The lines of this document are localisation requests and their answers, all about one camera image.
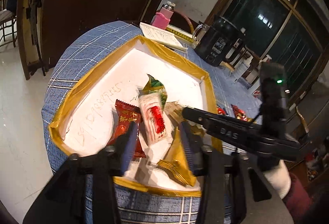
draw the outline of green snack package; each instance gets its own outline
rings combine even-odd
[[[148,75],[148,83],[143,88],[143,94],[151,94],[158,92],[161,95],[161,103],[162,103],[162,109],[165,106],[166,100],[167,100],[167,92],[164,87],[164,85],[151,75]]]

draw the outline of tablecloth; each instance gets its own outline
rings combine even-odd
[[[125,42],[142,35],[136,26],[116,21],[98,26],[72,43],[63,53],[52,73],[44,106],[42,108],[44,140],[50,167],[55,173],[67,156],[50,139],[48,125],[70,89],[94,65]],[[192,48],[182,56],[203,68],[210,74],[214,93],[219,106],[234,117],[231,104],[238,105],[248,117],[258,113],[260,101],[247,93],[244,82],[234,83],[230,71],[224,67],[212,67],[205,63]],[[223,152],[230,154],[235,147],[223,143]],[[92,176],[87,179],[86,223],[92,223]],[[123,223],[194,223],[200,204],[196,197],[162,197],[116,186],[116,197]],[[225,223],[230,223],[231,207],[225,196]]]

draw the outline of white glove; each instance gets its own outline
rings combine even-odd
[[[280,198],[283,199],[288,194],[291,186],[291,178],[285,162],[280,160],[276,167],[263,172],[263,174],[278,192]]]

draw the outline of chair seat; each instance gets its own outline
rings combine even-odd
[[[0,12],[0,25],[5,22],[11,21],[15,18],[15,14],[8,10],[3,10]]]

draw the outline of pink bottle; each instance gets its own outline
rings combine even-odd
[[[152,26],[166,29],[170,22],[170,18],[174,13],[175,4],[170,1],[166,5],[163,5],[159,13],[156,13],[151,22]]]

